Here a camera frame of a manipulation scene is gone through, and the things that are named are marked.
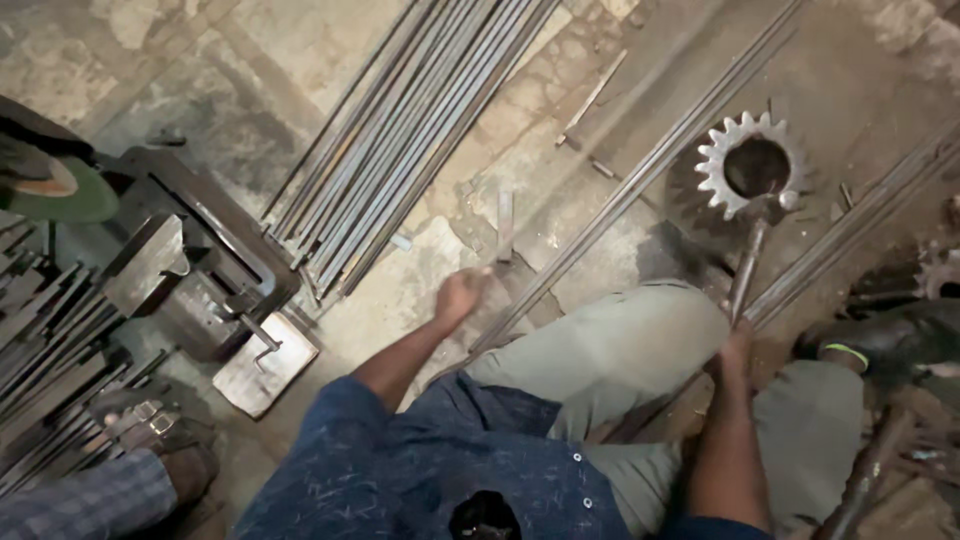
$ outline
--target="checkered pants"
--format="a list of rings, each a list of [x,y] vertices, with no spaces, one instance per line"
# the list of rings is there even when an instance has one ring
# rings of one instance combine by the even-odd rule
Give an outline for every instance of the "checkered pants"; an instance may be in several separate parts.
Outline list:
[[[116,538],[160,521],[177,492],[160,459],[135,450],[0,502],[0,540]]]

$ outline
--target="grey pants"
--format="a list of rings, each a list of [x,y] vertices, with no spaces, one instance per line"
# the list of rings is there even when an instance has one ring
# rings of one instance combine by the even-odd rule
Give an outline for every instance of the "grey pants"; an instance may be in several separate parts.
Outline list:
[[[487,352],[467,373],[563,404],[551,437],[587,433],[670,394],[719,349],[726,316],[700,290],[657,281],[607,296]],[[859,444],[863,382],[829,363],[799,360],[754,400],[757,436],[778,536],[823,523],[840,504]],[[655,533],[681,468],[680,443],[586,445],[610,479],[637,537]]]

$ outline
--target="gear hole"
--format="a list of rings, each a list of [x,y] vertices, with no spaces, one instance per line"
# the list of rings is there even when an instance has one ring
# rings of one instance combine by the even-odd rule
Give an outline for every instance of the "gear hole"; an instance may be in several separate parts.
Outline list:
[[[790,160],[776,142],[755,135],[730,150],[723,162],[723,173],[737,195],[753,199],[786,186]]]
[[[941,285],[940,298],[960,298],[960,283],[946,282]]]

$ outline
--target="yellow green band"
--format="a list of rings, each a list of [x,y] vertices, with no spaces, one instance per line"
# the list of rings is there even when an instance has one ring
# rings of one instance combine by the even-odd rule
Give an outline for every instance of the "yellow green band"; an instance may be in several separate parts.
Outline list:
[[[844,353],[850,353],[851,355],[854,355],[857,358],[860,358],[860,361],[863,362],[864,369],[870,367],[870,360],[868,360],[866,356],[862,355],[861,353],[858,353],[857,351],[851,349],[850,347],[847,347],[846,345],[841,345],[839,343],[830,343],[829,345],[824,347],[824,349],[832,349],[834,351],[843,351]]]

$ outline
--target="blue shirt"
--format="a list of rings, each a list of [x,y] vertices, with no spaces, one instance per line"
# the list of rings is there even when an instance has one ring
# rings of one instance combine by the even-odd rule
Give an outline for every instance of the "blue shirt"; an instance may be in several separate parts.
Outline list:
[[[560,405],[448,374],[403,414],[350,377],[324,387],[238,538],[450,538],[454,508],[493,491],[525,540],[629,539],[607,478],[547,439]]]

